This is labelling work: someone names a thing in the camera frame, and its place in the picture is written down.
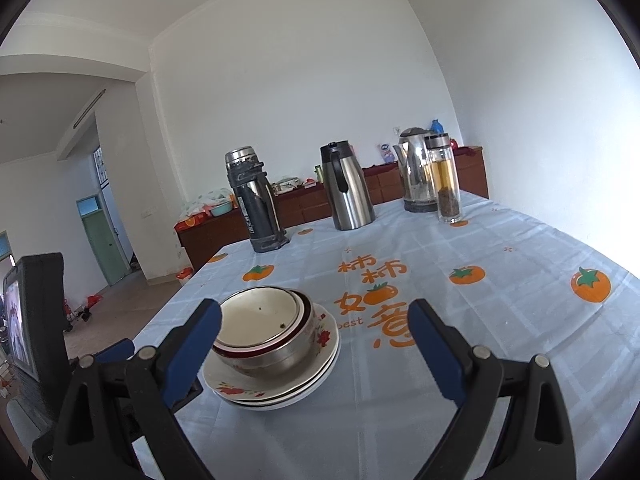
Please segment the red flower white plate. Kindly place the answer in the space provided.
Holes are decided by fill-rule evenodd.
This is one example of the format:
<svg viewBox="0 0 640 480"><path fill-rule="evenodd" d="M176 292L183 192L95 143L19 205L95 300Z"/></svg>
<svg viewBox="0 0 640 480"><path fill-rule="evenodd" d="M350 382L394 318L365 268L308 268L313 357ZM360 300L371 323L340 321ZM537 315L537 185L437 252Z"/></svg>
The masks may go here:
<svg viewBox="0 0 640 480"><path fill-rule="evenodd" d="M241 401L253 401L261 396L269 399L293 389L297 379L314 358L319 354L322 356L330 354L335 346L341 343L337 322L326 308L320 304L314 304L314 317L318 323L314 334L314 345L308 356L292 370L280 377L270 379L248 377L224 364L221 358L211 351L202 366L206 386L214 392L215 388L227 385L229 390L223 388L222 391L236 394Z"/></svg>

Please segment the pink floral rim plate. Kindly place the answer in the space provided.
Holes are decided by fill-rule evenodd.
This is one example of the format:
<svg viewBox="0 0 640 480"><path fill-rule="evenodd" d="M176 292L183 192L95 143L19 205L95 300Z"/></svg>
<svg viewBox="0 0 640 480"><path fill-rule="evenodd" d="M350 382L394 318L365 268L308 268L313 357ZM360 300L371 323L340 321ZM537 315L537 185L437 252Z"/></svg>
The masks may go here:
<svg viewBox="0 0 640 480"><path fill-rule="evenodd" d="M280 408L288 408L289 406L306 399L311 393L314 393L329 377L334 369L338 356L340 355L341 344L337 344L332 352L322 362L322 365L307 380L302 382L288 393L280 396L273 396L270 399L264 399L262 396L254 401L241 401L236 394L229 394L222 391L223 388L229 390L227 385L214 389L214 393L222 400L229 402L243 410L268 412L280 410Z"/></svg>

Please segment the stainless steel bowl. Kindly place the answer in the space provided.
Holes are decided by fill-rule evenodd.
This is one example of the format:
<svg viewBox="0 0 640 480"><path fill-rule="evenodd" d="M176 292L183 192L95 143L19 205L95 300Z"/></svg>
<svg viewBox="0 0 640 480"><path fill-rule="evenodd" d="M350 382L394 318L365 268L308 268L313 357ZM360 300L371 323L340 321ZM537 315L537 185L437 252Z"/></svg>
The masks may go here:
<svg viewBox="0 0 640 480"><path fill-rule="evenodd" d="M220 305L221 328L213 352L250 377L273 377L310 353L317 321L306 296L280 287L236 292Z"/></svg>

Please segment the green door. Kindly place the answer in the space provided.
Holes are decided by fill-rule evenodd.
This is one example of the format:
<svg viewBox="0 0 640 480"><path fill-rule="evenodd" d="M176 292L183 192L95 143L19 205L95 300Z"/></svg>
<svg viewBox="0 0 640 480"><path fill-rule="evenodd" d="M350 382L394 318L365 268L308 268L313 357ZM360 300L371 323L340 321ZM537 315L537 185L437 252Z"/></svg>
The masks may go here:
<svg viewBox="0 0 640 480"><path fill-rule="evenodd" d="M120 251L119 241L99 196L78 200L77 209L96 261L107 284L113 286L126 278L129 266Z"/></svg>

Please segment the white plastic bucket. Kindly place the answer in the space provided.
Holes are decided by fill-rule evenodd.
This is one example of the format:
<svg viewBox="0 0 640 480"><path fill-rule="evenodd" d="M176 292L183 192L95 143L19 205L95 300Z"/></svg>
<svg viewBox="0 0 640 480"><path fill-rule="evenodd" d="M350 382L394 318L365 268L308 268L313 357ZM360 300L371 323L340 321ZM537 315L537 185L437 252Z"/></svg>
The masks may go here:
<svg viewBox="0 0 640 480"><path fill-rule="evenodd" d="M184 286L188 281L190 281L193 274L194 274L193 269L190 266L188 266L187 268L182 269L176 274L176 279L181 286Z"/></svg>

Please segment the persimmon print tablecloth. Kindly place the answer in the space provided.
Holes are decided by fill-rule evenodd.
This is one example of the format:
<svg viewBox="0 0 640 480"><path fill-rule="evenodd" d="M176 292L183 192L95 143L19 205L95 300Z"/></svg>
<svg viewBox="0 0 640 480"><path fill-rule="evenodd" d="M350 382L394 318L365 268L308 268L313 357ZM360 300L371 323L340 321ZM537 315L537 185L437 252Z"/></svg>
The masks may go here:
<svg viewBox="0 0 640 480"><path fill-rule="evenodd" d="M579 478L610 454L639 402L639 282L578 240L472 194L464 226L401 202L341 232L297 228L276 252L224 250L134 341L158 344L201 300L221 300L266 266L268 283L306 292L336 319L341 353L319 389L289 408L241 410L205 391L178 421L218 479L410 479L454 416L402 312L427 300L470 344L551 361L570 415Z"/></svg>

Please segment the teal bowl on sideboard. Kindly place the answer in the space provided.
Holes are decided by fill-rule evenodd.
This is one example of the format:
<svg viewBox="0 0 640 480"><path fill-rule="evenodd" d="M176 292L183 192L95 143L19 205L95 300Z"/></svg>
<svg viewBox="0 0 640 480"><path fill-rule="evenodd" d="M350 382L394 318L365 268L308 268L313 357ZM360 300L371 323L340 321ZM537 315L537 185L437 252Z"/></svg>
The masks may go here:
<svg viewBox="0 0 640 480"><path fill-rule="evenodd" d="M226 202L213 205L212 208L210 208L210 214L213 217L220 217L223 214L228 214L232 210L233 210L233 203L227 200Z"/></svg>

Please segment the mesh food cover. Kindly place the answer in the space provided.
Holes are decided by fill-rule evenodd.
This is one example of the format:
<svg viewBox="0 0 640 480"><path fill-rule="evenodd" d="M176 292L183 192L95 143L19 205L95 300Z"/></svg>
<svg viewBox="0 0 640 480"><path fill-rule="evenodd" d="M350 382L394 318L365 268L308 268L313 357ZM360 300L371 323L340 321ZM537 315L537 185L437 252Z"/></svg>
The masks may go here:
<svg viewBox="0 0 640 480"><path fill-rule="evenodd" d="M200 212L210 211L214 207L231 202L231 195L232 192L228 188L214 188L186 203L182 208L182 215L190 217Z"/></svg>

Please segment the large black thermos flask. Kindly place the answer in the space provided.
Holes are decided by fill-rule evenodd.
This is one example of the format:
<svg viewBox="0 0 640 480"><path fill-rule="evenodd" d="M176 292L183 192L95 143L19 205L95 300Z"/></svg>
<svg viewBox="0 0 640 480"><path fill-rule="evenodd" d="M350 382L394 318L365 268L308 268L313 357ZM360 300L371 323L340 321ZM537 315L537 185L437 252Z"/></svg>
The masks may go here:
<svg viewBox="0 0 640 480"><path fill-rule="evenodd" d="M290 241L280 225L270 182L254 148L243 146L224 155L227 177L255 252L272 252Z"/></svg>

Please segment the dark wooden sideboard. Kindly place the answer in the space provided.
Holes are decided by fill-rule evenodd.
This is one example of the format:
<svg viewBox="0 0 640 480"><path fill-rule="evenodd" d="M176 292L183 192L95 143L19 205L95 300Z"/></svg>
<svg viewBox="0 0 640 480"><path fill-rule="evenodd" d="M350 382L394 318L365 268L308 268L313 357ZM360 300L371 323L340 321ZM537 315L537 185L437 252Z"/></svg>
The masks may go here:
<svg viewBox="0 0 640 480"><path fill-rule="evenodd" d="M454 159L460 188L487 198L489 193L483 149L480 146L456 148ZM375 205L401 198L401 178L396 164L371 166L363 173ZM296 188L277 196L276 207L281 226L285 229L331 215L326 191L321 184L311 188ZM248 237L248 229L238 208L219 217L198 214L193 220L178 222L175 231L194 270L200 270L224 246Z"/></svg>

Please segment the stainless electric kettle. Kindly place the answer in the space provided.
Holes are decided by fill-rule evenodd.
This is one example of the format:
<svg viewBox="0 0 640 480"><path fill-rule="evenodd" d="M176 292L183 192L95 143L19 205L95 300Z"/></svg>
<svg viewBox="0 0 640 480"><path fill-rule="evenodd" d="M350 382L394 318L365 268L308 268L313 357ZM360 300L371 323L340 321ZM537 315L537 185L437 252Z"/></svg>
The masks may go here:
<svg viewBox="0 0 640 480"><path fill-rule="evenodd" d="M403 131L398 143L393 145L404 187L404 207L410 212L437 210L431 161L425 139L426 131L413 127Z"/></svg>

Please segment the glass tea bottle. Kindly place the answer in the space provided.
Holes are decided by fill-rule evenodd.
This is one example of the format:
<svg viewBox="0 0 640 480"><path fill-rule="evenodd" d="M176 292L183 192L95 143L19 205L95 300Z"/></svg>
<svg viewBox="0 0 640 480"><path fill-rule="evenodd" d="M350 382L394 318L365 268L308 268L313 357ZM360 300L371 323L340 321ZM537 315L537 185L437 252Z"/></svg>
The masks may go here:
<svg viewBox="0 0 640 480"><path fill-rule="evenodd" d="M435 187L438 218L453 224L461 220L460 186L448 134L429 133L425 137Z"/></svg>

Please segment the blue thermos jug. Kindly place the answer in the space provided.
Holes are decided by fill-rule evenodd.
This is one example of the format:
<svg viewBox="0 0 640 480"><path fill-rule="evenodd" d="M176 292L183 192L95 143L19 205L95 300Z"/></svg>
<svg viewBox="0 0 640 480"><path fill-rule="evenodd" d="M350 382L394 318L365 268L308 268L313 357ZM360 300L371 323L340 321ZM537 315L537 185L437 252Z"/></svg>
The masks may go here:
<svg viewBox="0 0 640 480"><path fill-rule="evenodd" d="M432 120L430 130L431 130L432 133L435 133L435 134L444 134L445 133L444 126L439 122L438 119L433 119Z"/></svg>

